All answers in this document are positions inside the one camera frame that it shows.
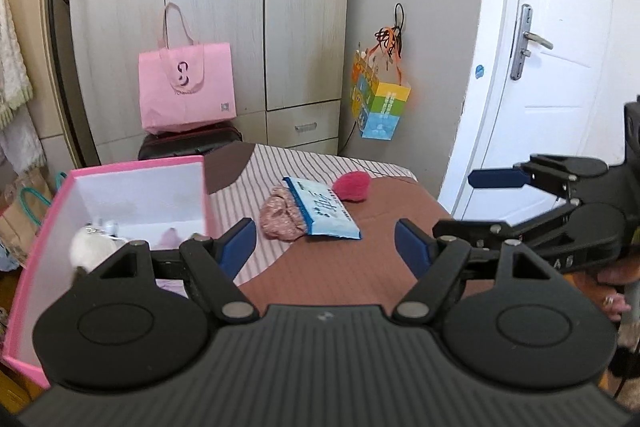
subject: teal bag handle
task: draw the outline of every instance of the teal bag handle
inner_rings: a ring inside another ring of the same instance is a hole
[[[58,175],[56,176],[56,191],[60,190],[60,187],[62,187],[62,184],[65,180],[66,180],[66,174],[64,172],[59,172]],[[27,205],[27,202],[24,199],[24,195],[27,193],[33,194],[34,196],[36,196],[36,198],[42,201],[42,203],[44,203],[46,206],[51,206],[51,202],[47,200],[47,198],[45,198],[33,187],[23,187],[20,189],[20,194],[18,195],[20,206],[22,207],[22,210],[24,211],[26,216],[29,219],[31,219],[37,227],[39,227],[42,223],[36,216],[33,215],[33,212],[31,212],[29,205]]]

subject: pink storage box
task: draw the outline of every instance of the pink storage box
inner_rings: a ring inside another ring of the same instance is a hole
[[[49,387],[31,335],[40,314],[71,285],[69,246],[87,223],[118,224],[118,235],[153,247],[175,227],[180,238],[212,234],[202,156],[161,158],[71,171],[45,217],[20,277],[2,357],[16,371]]]

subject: bed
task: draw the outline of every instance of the bed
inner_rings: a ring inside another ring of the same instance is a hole
[[[218,231],[229,229],[241,217],[258,223],[261,204],[283,176],[330,185],[354,170],[373,178],[367,201],[345,204],[362,240],[305,236],[284,243],[258,232],[254,254],[235,282],[261,311],[270,303],[379,303],[390,311],[415,283],[394,247],[396,221],[407,217],[430,233],[437,220],[449,215],[412,172],[391,164],[244,142],[205,156],[206,186]]]

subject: cabinet handle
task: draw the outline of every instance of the cabinet handle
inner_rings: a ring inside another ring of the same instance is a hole
[[[294,125],[293,128],[297,132],[315,131],[318,127],[318,122],[305,123],[304,125]]]

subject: snack package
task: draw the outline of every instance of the snack package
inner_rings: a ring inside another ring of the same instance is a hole
[[[308,235],[362,239],[355,221],[329,187],[289,176],[284,181],[305,219]]]

